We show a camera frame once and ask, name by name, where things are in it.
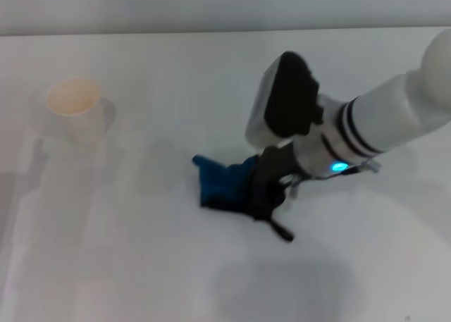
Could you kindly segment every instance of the paper cup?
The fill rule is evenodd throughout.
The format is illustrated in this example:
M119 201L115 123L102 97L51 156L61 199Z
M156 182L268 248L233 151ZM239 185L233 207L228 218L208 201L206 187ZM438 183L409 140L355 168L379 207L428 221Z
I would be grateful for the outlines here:
M93 145L105 133L101 90L86 78L69 78L57 82L46 94L47 108L61 119L72 139Z

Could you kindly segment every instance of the cup rim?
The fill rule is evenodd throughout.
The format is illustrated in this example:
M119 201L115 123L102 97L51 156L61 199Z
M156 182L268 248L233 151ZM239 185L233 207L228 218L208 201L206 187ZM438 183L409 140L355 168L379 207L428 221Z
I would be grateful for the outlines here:
M82 114L91 111L91 110L92 110L92 109L100 102L101 96L100 96L100 97L99 97L99 98L91 105L91 107L89 107L88 109L85 109L85 110L83 110L83 111L81 111L81 112L73 113L73 114L65 114L65 113L55 112L55 111L49 106L49 93L50 93L50 91L51 91L57 84L60 84L60 83L65 82L65 81L78 80L78 79L90 80L90 81L92 81L95 85L97 85L97 83L96 83L95 81L93 81L93 79L89 79L89 78L86 78L86 77L82 77L81 75L74 75L74 76L72 76L72 77L66 77L66 78L60 79L60 80L54 82L53 84L51 84L50 87L49 87L49 88L47 89L47 91L45 92L45 106L46 106L46 108L47 108L49 111L51 111L53 114L56 114L57 116L66 116L66 117L81 116Z

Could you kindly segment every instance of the white surface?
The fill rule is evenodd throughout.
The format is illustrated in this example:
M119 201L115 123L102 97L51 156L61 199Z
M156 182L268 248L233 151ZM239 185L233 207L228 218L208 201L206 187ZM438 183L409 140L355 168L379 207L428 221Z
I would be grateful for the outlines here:
M342 99L418 67L439 29L0 39L2 322L439 322L451 311L451 128L378 175L304 183L263 223L198 207L201 153L253 153L261 74L299 51ZM93 78L112 121L89 150L44 117L47 87Z
M0 0L0 35L450 25L449 0Z

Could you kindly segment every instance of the white table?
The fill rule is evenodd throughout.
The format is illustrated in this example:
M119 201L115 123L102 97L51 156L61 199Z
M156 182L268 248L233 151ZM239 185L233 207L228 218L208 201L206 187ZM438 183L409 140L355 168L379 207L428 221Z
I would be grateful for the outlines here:
M451 126L378 175L306 182L265 223L200 209L204 154L239 163L283 51L350 100L419 67L439 28L0 38L2 322L440 322L451 310ZM72 144L43 107L83 75L111 123Z

